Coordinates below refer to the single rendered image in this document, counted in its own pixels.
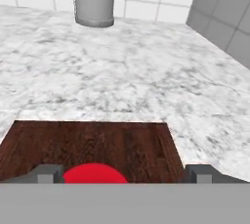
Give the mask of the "red round object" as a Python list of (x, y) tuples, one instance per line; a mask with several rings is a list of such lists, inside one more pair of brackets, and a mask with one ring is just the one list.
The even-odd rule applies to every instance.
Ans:
[(63, 179), (65, 183), (127, 183), (127, 179), (121, 172), (103, 163), (85, 163), (74, 166), (63, 174)]

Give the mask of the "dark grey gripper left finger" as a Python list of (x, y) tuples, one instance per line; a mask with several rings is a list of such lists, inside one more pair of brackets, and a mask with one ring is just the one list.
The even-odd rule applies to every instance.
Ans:
[(55, 184), (63, 182), (63, 166), (60, 164), (40, 164), (24, 175), (4, 180), (4, 183), (16, 184)]

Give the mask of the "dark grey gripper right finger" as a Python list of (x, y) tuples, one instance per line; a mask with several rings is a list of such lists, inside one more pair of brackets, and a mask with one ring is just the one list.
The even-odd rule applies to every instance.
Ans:
[(193, 184), (244, 184), (245, 181), (221, 173), (210, 164), (187, 164), (184, 181)]

